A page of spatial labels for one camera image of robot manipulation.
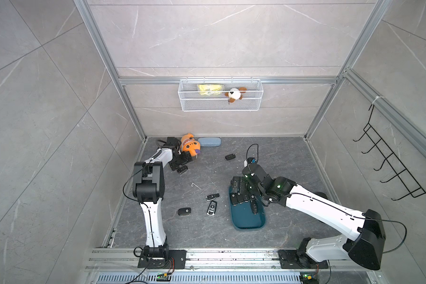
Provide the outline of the teal storage box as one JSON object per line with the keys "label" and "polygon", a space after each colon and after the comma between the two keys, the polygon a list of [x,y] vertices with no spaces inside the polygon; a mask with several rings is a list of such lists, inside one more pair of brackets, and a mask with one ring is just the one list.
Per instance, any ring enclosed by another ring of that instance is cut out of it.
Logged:
{"label": "teal storage box", "polygon": [[[266,224],[265,210],[260,202],[260,198],[251,194],[249,191],[242,191],[244,202],[236,206],[232,206],[230,202],[231,220],[235,229],[239,231],[259,230]],[[258,214],[254,215],[251,210],[250,201],[256,200],[259,208]]]}

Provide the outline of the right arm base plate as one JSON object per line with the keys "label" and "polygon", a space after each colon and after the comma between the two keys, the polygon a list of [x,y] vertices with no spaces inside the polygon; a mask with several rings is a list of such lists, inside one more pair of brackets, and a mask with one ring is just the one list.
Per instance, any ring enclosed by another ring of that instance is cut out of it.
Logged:
{"label": "right arm base plate", "polygon": [[316,262],[306,253],[297,250],[278,250],[278,258],[282,269],[328,269],[327,261]]}

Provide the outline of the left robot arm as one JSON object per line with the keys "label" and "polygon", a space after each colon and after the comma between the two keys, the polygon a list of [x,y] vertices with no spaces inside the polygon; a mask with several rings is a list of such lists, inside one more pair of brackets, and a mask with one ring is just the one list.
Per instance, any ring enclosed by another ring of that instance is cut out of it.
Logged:
{"label": "left robot arm", "polygon": [[179,174],[188,170],[187,164],[192,156],[182,150],[182,142],[176,137],[158,140],[155,154],[148,159],[136,162],[133,174],[126,183],[131,183],[132,197],[129,200],[140,204],[146,224],[146,246],[141,257],[149,259],[169,260],[169,247],[162,221],[162,201],[165,193],[164,167],[170,166]]}

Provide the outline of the black flip key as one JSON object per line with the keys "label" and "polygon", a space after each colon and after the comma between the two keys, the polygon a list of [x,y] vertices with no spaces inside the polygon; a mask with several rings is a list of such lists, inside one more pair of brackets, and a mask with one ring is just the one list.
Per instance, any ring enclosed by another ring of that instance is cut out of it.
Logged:
{"label": "black flip key", "polygon": [[236,206],[236,205],[239,204],[237,195],[235,193],[230,194],[230,202],[231,202],[232,206]]}

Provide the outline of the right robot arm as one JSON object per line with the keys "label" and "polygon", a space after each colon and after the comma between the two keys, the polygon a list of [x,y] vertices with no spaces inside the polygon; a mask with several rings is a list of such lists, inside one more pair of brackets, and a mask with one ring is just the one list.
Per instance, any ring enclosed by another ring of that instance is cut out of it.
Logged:
{"label": "right robot arm", "polygon": [[248,202],[254,214],[259,212],[260,200],[305,213],[339,232],[335,237],[304,238],[296,250],[279,250],[282,268],[324,268],[329,260],[351,260],[372,271],[381,268],[386,235],[376,211],[341,207],[286,177],[272,178],[251,163],[241,176],[232,177],[230,201],[233,206]]}

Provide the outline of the BMW key silver black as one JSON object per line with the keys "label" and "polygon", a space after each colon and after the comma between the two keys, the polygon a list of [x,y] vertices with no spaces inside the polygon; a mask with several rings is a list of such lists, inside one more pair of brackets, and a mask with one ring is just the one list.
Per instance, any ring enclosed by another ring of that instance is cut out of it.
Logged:
{"label": "BMW key silver black", "polygon": [[214,216],[215,212],[217,209],[217,202],[216,201],[211,201],[207,210],[207,215],[208,216]]}

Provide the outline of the Mercedes key chrome black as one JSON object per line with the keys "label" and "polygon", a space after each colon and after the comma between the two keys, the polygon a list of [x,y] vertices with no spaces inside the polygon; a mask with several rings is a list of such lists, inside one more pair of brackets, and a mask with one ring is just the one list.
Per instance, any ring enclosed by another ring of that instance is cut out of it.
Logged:
{"label": "Mercedes key chrome black", "polygon": [[207,201],[213,201],[213,200],[215,200],[216,198],[218,198],[220,196],[220,194],[211,194],[211,195],[207,195],[206,196],[206,200]]}

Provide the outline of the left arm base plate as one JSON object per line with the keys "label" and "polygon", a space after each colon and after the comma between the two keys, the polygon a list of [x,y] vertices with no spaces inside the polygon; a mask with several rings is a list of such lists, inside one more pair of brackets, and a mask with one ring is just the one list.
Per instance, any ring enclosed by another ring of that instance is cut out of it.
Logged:
{"label": "left arm base plate", "polygon": [[138,268],[184,269],[186,255],[186,250],[157,250],[145,247],[138,257]]}

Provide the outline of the black VW key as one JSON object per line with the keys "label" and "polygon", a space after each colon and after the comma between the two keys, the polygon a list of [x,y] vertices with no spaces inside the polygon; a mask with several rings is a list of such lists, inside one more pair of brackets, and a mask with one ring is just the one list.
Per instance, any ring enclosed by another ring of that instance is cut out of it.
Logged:
{"label": "black VW key", "polygon": [[256,200],[250,201],[250,206],[251,206],[252,213],[254,215],[258,214],[259,208],[258,208],[257,201]]}
{"label": "black VW key", "polygon": [[237,193],[237,202],[242,204],[244,202],[244,198],[241,193]]}

